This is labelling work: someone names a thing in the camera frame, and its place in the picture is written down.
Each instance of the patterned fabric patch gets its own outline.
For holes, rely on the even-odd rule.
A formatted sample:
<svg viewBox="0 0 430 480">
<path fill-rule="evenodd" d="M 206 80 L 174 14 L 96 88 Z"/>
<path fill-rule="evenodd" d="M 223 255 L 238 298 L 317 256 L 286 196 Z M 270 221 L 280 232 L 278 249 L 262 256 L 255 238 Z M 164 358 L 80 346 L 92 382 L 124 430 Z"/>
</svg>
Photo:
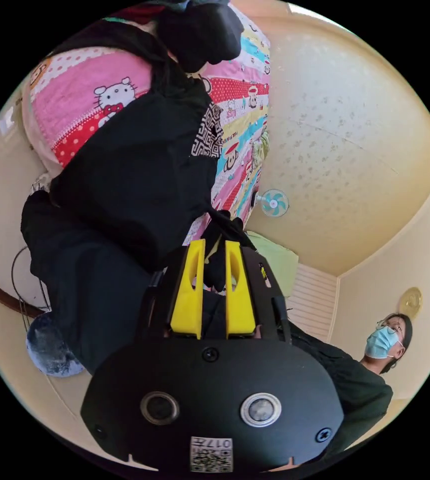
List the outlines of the patterned fabric patch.
<svg viewBox="0 0 430 480">
<path fill-rule="evenodd" d="M 207 157 L 218 158 L 221 155 L 223 147 L 223 129 L 220 122 L 221 108 L 210 103 L 203 118 L 195 142 L 191 147 L 191 155 L 205 155 Z"/>
</svg>

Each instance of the gold wall ornament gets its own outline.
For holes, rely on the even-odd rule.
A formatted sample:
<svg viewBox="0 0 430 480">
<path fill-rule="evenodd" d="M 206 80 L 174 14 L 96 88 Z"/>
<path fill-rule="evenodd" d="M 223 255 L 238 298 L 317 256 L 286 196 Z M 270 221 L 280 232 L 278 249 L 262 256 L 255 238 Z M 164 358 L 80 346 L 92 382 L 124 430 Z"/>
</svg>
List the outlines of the gold wall ornament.
<svg viewBox="0 0 430 480">
<path fill-rule="evenodd" d="M 408 315 L 413 320 L 421 309 L 423 298 L 421 291 L 413 286 L 409 288 L 400 299 L 399 312 Z"/>
</svg>

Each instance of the eyeglasses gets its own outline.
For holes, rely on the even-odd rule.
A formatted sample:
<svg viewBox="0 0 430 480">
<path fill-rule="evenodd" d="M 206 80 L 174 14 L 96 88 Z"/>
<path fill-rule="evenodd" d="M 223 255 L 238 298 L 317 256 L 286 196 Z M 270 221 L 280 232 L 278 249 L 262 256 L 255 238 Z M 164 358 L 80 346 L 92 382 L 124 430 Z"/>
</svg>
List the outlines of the eyeglasses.
<svg viewBox="0 0 430 480">
<path fill-rule="evenodd" d="M 389 334 L 395 334 L 397 332 L 400 333 L 400 335 L 403 334 L 402 330 L 401 330 L 401 326 L 399 323 L 392 323 L 392 324 L 389 324 L 389 322 L 387 320 L 380 320 L 377 324 L 376 324 L 376 329 L 377 330 L 381 330 L 385 327 L 388 327 L 387 328 L 387 331 Z"/>
</svg>

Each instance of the ceiling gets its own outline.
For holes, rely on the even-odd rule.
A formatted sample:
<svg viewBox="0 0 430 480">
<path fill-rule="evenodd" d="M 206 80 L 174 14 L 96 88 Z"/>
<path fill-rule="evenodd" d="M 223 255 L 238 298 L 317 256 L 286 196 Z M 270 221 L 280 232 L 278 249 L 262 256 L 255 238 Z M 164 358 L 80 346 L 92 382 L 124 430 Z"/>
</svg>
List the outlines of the ceiling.
<svg viewBox="0 0 430 480">
<path fill-rule="evenodd" d="M 306 15 L 243 11 L 271 41 L 260 190 L 280 189 L 290 201 L 280 218 L 256 208 L 248 228 L 339 275 L 389 241 L 430 193 L 430 114 L 350 32 Z"/>
</svg>

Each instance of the face mask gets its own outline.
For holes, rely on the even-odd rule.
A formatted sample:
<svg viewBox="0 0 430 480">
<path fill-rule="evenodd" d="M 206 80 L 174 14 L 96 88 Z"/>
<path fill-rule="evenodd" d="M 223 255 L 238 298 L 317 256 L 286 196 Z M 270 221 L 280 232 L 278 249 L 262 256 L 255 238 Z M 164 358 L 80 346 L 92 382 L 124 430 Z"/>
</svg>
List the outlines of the face mask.
<svg viewBox="0 0 430 480">
<path fill-rule="evenodd" d="M 397 343 L 398 335 L 388 326 L 374 331 L 366 340 L 365 355 L 372 359 L 385 359 L 390 349 Z"/>
</svg>

